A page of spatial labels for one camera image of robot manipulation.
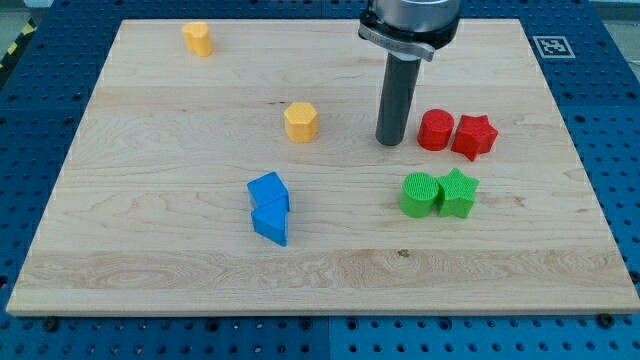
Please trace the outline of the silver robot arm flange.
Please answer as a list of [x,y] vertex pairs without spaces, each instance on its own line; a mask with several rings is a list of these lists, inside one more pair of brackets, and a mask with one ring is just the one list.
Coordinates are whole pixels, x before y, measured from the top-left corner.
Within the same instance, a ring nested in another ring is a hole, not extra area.
[[455,37],[461,0],[372,0],[358,36],[403,61],[430,62]]

